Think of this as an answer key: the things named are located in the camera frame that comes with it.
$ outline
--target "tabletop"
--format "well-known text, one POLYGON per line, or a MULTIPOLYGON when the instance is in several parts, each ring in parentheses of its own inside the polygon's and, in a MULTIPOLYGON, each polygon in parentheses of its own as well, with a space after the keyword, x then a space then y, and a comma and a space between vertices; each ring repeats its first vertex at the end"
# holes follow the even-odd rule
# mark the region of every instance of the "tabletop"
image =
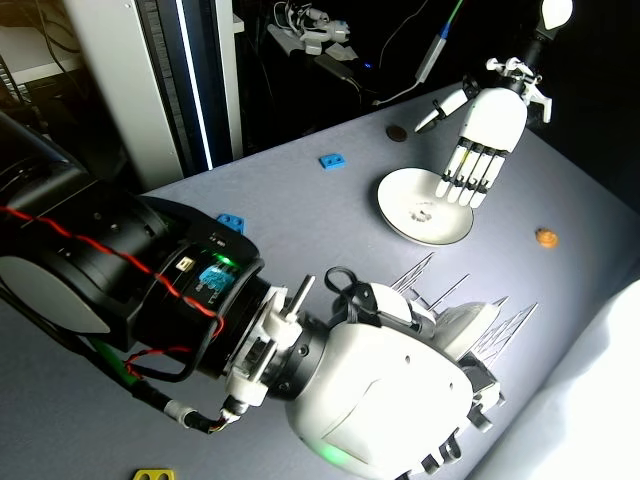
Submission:
MULTIPOLYGON (((295 289, 304 275, 335 265, 361 280, 391 283, 434 249, 387 226, 376 190, 389 172, 419 167, 440 172, 457 141, 464 111, 436 129, 413 126, 452 87, 412 99, 172 185, 153 195, 194 206, 214 218, 245 218, 247 235, 266 267, 261 277, 295 289), (395 124, 409 132, 397 143, 395 124), (341 169, 318 158, 340 153, 341 169)), ((462 459, 442 480, 465 478, 549 375, 571 343, 640 258, 640 216, 529 131, 507 160, 470 234, 435 249, 416 284, 427 300, 470 273, 442 305, 510 296, 504 318, 539 302, 532 319, 494 364, 507 403, 490 411, 494 428, 469 429, 462 459), (539 227, 559 245, 541 248, 539 227)), ((318 282, 304 309, 330 314, 331 294, 318 282)), ((266 400, 220 434, 187 431, 55 345, 0 305, 0 475, 6 478, 128 479, 138 468, 168 467, 178 478, 344 479, 289 429, 284 405, 266 400)), ((169 395, 215 416, 223 382, 196 374, 169 395)))

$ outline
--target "white robotic hand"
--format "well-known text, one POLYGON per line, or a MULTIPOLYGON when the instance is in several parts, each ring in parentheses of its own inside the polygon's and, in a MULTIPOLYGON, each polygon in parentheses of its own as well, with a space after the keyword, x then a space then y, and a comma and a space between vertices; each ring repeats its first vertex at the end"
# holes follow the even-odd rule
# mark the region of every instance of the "white robotic hand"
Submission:
POLYGON ((526 121, 527 106, 517 93, 501 87, 480 92, 460 129, 460 141, 436 196, 479 207, 520 140, 526 121))

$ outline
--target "blue block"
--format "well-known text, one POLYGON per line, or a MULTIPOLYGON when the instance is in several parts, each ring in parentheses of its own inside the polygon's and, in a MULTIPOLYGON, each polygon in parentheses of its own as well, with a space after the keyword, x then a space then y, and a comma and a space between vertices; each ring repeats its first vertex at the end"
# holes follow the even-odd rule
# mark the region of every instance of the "blue block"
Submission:
POLYGON ((347 162, 342 155, 339 153, 332 153, 331 155, 325 155, 324 157, 319 158, 322 167, 325 170, 333 170, 335 168, 344 167, 347 162))
POLYGON ((235 215, 230 215, 228 213, 223 213, 222 215, 218 215, 216 218, 221 224, 229 227, 231 230, 235 230, 238 233, 244 234, 244 218, 236 217, 235 215))

